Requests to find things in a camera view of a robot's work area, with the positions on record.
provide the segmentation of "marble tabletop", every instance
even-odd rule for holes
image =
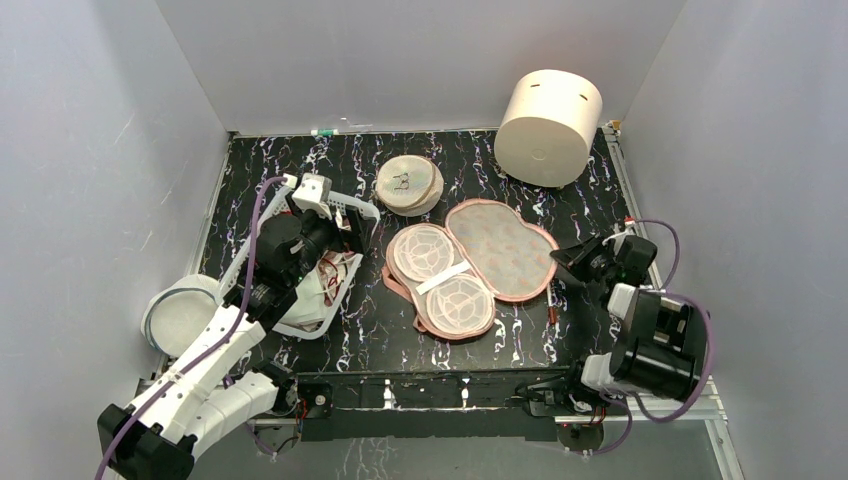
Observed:
[[[504,174],[495,162],[495,133],[481,130],[233,139],[201,273],[215,278],[223,274],[247,236],[258,186],[270,176],[303,172],[324,175],[332,180],[334,191],[371,200],[382,215],[373,251],[363,260],[327,334],[307,341],[271,332],[245,355],[237,369],[243,371],[267,358],[296,372],[528,368],[566,365],[581,355],[608,351],[620,324],[593,300],[593,292],[566,289],[559,281],[553,284],[557,324],[548,324],[542,294],[522,304],[499,303],[494,327],[482,337],[461,342],[419,333],[412,326],[412,305],[382,284],[380,269],[392,236],[418,222],[444,225],[446,213],[467,199],[508,204],[525,221],[550,232],[560,246],[574,245],[597,233],[609,234],[628,215],[600,130],[586,171],[562,189],[530,186]],[[373,198],[377,170],[401,154],[432,159],[444,176],[440,202],[422,217],[397,216]]]

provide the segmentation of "white round bin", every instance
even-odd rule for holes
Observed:
[[[523,182],[567,185],[586,168],[602,108],[601,92],[579,75],[529,73],[512,92],[495,136],[495,159]]]

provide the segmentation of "white cylindrical container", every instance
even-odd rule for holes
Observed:
[[[602,107],[601,92],[579,75],[529,73],[512,92],[495,137],[495,159],[523,182],[567,185],[586,168]]]

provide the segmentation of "white lid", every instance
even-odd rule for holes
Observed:
[[[404,230],[395,242],[395,264],[416,282],[429,280],[453,265],[453,244],[438,228],[416,225]]]
[[[414,207],[430,194],[436,171],[436,165],[424,157],[394,157],[377,172],[377,198],[391,209]]]
[[[445,333],[471,333],[492,319],[492,293],[477,277],[459,274],[427,293],[427,313],[433,325]]]

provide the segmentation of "white wall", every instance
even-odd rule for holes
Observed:
[[[620,119],[685,3],[157,1],[224,127],[246,134],[498,126],[542,68],[585,76]]]
[[[0,125],[3,477],[91,478],[226,133],[152,0],[0,1]]]
[[[690,0],[623,124],[752,480],[848,474],[846,112],[848,3]]]

